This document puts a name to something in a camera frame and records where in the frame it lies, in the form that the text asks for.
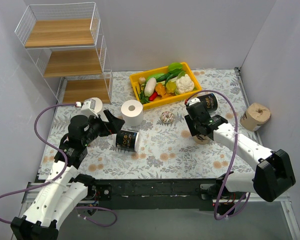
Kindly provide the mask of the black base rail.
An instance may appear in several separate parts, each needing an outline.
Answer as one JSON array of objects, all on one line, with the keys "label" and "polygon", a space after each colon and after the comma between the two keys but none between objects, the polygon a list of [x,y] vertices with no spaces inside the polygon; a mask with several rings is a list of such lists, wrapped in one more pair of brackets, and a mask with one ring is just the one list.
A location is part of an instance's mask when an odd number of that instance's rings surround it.
[{"label": "black base rail", "polygon": [[80,201],[97,201],[113,210],[198,209],[212,211],[218,194],[222,199],[255,193],[252,177],[231,174],[221,190],[222,180],[211,179],[103,179],[79,174],[62,195],[47,193],[51,213],[67,208],[71,212]]}]

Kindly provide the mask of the green herb sprig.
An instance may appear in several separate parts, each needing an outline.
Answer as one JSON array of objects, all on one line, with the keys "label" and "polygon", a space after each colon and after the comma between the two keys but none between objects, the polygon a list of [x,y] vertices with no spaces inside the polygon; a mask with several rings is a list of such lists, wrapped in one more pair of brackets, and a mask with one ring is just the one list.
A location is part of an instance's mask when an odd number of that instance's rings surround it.
[{"label": "green herb sprig", "polygon": [[149,87],[147,84],[144,86],[140,86],[140,84],[136,85],[135,87],[139,101],[141,104],[149,103],[149,97],[152,94],[152,88]]}]

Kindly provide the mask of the yellow plastic bin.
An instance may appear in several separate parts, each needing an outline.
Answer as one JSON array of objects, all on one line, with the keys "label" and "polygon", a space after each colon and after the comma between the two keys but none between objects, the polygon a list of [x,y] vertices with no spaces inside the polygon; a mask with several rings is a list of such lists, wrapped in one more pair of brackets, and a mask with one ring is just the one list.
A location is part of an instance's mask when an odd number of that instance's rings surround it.
[{"label": "yellow plastic bin", "polygon": [[[149,110],[149,109],[153,109],[156,107],[160,107],[166,104],[171,104],[174,102],[178,102],[178,101],[182,101],[182,100],[186,100],[188,99],[191,95],[193,95],[194,93],[197,93],[198,91],[202,90],[201,85],[199,84],[199,82],[197,81],[195,75],[193,74],[191,68],[189,67],[189,65],[186,62],[181,62],[183,69],[185,70],[185,73],[189,75],[189,77],[191,78],[191,80],[194,83],[194,88],[195,90],[188,92],[188,93],[183,93],[183,94],[179,94],[179,95],[175,95],[175,96],[171,96],[165,99],[157,99],[154,101],[151,101],[150,103],[145,103],[143,104],[143,109],[144,110]],[[168,66],[163,66],[163,67],[159,67],[159,68],[154,68],[151,70],[146,70],[146,71],[142,71],[139,73],[134,73],[130,75],[130,82],[131,82],[131,86],[133,89],[133,92],[135,94],[136,99],[139,101],[139,94],[140,94],[140,84],[139,84],[139,78],[140,77],[149,77],[153,74],[157,74],[157,73],[164,73],[166,74],[168,72]]]}]

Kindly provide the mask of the small mushroom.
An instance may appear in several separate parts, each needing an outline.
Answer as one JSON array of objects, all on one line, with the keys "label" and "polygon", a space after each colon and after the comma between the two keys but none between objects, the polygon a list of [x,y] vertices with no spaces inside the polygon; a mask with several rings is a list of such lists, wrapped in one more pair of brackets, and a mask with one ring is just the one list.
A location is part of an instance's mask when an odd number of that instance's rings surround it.
[{"label": "small mushroom", "polygon": [[139,82],[140,85],[142,85],[142,84],[144,84],[146,82],[146,79],[144,77],[140,77],[138,79],[138,82]]}]

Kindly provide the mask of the black wrapped roll right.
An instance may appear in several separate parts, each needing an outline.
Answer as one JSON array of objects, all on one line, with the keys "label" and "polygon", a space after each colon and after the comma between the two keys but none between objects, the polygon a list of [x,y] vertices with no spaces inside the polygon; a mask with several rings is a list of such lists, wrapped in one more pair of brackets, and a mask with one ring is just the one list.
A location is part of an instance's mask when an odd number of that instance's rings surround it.
[{"label": "black wrapped roll right", "polygon": [[203,103],[204,108],[209,113],[213,113],[218,109],[218,99],[213,93],[201,95],[197,98]]}]

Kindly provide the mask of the green cucumber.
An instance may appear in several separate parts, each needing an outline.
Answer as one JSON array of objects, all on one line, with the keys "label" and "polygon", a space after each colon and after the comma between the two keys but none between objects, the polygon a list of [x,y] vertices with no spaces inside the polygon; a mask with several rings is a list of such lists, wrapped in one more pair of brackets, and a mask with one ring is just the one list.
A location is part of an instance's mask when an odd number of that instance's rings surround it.
[{"label": "green cucumber", "polygon": [[165,73],[165,74],[161,74],[160,76],[156,77],[156,82],[162,82],[162,81],[165,81],[169,76],[171,75],[170,72],[168,73]]}]

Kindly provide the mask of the white radish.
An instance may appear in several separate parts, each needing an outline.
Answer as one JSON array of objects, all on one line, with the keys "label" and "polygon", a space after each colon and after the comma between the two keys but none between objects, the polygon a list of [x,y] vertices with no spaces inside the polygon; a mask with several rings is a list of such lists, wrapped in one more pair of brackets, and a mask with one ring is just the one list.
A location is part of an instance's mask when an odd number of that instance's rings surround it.
[{"label": "white radish", "polygon": [[150,78],[146,82],[146,85],[144,88],[144,95],[146,97],[150,97],[154,93],[156,85],[157,85],[157,80],[154,77]]}]

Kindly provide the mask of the orange yellow pepper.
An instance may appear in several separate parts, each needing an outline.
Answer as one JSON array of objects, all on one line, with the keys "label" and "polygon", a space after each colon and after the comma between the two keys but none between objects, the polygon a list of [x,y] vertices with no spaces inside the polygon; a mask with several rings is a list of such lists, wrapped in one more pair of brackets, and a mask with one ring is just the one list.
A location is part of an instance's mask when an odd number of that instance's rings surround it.
[{"label": "orange yellow pepper", "polygon": [[163,97],[166,94],[166,87],[162,83],[158,83],[155,87],[155,91],[158,95]]}]

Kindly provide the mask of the white toilet paper roll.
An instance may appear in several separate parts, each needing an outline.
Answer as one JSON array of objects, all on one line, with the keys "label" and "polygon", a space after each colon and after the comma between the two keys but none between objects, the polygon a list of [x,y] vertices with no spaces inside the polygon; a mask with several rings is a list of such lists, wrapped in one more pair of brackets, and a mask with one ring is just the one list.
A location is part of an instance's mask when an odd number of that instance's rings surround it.
[{"label": "white toilet paper roll", "polygon": [[98,97],[92,97],[89,109],[96,115],[101,114],[103,111],[103,102]]},{"label": "white toilet paper roll", "polygon": [[137,100],[127,100],[121,106],[121,114],[128,126],[139,126],[144,119],[143,105]]}]

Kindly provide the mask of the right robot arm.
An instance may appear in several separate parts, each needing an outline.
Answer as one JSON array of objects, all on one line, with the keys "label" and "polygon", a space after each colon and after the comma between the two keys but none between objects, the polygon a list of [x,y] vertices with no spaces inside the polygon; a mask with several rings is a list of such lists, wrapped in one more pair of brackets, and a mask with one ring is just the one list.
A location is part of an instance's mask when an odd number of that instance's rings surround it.
[{"label": "right robot arm", "polygon": [[211,116],[198,98],[186,104],[185,116],[193,136],[202,135],[232,150],[250,165],[253,173],[231,172],[217,179],[217,195],[227,199],[234,192],[254,193],[267,202],[273,202],[296,183],[291,160],[282,149],[273,151],[251,140],[220,116]]}]

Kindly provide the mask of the white cauliflower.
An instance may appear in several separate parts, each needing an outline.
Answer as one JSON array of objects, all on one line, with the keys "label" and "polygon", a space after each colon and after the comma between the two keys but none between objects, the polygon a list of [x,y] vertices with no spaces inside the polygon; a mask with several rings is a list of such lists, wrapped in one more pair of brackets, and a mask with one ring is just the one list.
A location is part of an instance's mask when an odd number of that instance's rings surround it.
[{"label": "white cauliflower", "polygon": [[175,83],[176,83],[175,92],[178,95],[192,92],[193,89],[195,88],[195,84],[191,80],[188,74],[185,74],[184,76],[178,78]]}]

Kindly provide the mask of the black wrapped roll left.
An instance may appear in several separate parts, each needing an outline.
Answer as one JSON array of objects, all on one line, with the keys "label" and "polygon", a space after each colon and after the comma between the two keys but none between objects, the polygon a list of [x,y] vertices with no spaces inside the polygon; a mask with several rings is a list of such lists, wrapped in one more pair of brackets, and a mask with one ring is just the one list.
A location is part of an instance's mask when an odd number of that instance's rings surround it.
[{"label": "black wrapped roll left", "polygon": [[114,145],[123,151],[137,152],[140,143],[140,133],[138,131],[122,129],[114,138]]}]

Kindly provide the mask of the black wrapped roll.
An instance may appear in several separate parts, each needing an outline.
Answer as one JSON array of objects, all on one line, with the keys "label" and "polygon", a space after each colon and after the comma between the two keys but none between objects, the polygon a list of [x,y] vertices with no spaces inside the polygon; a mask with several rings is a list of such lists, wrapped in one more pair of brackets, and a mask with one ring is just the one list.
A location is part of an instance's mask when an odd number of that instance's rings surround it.
[{"label": "black wrapped roll", "polygon": [[123,151],[137,152],[140,143],[140,133],[138,131],[122,129],[114,138],[114,145]]},{"label": "black wrapped roll", "polygon": [[203,103],[204,108],[209,113],[213,113],[218,109],[218,99],[213,93],[201,95],[197,98]]}]

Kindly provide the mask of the green leafy vegetable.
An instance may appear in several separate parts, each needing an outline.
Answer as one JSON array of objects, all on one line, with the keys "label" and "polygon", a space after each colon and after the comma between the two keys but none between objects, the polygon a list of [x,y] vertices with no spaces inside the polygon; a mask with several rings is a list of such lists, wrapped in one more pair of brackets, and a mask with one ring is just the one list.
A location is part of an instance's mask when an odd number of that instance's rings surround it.
[{"label": "green leafy vegetable", "polygon": [[168,72],[174,73],[183,70],[183,65],[180,62],[173,62],[168,66]]}]

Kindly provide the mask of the brown paper roll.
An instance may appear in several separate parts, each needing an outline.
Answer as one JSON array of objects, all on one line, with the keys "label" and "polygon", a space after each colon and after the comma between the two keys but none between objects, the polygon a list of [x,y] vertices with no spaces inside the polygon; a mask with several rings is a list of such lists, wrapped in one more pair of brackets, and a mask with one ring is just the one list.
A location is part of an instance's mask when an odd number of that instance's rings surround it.
[{"label": "brown paper roll", "polygon": [[210,138],[204,135],[197,134],[192,137],[193,140],[199,145],[206,145],[210,142]]},{"label": "brown paper roll", "polygon": [[271,117],[271,111],[259,104],[251,104],[243,113],[240,118],[240,124],[251,132],[257,131],[262,125],[264,125]]}]

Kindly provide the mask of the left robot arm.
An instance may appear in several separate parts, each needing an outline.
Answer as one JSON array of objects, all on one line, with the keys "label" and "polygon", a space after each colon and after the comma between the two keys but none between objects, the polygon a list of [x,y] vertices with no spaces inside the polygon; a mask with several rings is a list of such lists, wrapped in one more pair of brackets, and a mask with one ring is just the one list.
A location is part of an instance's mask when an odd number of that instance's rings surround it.
[{"label": "left robot arm", "polygon": [[49,177],[32,205],[22,217],[15,217],[10,227],[18,240],[55,240],[59,229],[82,200],[96,196],[95,179],[77,171],[88,154],[87,146],[98,137],[118,133],[125,121],[104,110],[107,121],[99,115],[76,115],[71,118],[68,133],[59,144]]}]

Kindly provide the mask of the red chili pepper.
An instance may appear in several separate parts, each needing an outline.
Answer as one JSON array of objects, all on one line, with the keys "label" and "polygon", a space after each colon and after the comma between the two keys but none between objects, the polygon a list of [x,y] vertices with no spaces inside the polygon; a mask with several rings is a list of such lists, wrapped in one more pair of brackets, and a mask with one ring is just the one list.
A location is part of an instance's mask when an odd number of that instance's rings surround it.
[{"label": "red chili pepper", "polygon": [[148,98],[150,102],[153,102],[158,97],[158,93],[156,91]]}]

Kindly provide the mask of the floral table mat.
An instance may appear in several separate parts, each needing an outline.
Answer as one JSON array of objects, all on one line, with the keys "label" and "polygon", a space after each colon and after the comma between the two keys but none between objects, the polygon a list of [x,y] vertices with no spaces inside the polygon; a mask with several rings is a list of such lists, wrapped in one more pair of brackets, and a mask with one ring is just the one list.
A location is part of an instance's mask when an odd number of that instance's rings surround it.
[{"label": "floral table mat", "polygon": [[[222,92],[232,103],[238,120],[246,110],[245,96],[234,69],[200,69],[192,71],[202,89]],[[121,106],[135,99],[130,75],[136,72],[113,72],[111,104],[104,109],[122,118]],[[174,115],[171,124],[164,124],[160,115],[170,111]],[[48,142],[59,146],[61,137],[68,132],[70,119],[81,111],[73,106],[55,110]],[[140,133],[137,152],[120,150],[114,145],[114,135],[98,137],[88,145],[88,154],[78,173],[96,179],[176,179],[217,178],[224,174],[231,160],[232,150],[220,143],[209,141],[201,145],[189,132],[184,116],[187,115],[184,101],[144,110],[141,125],[123,129]],[[38,170],[38,179],[45,180],[51,170],[57,152],[46,146]]]}]

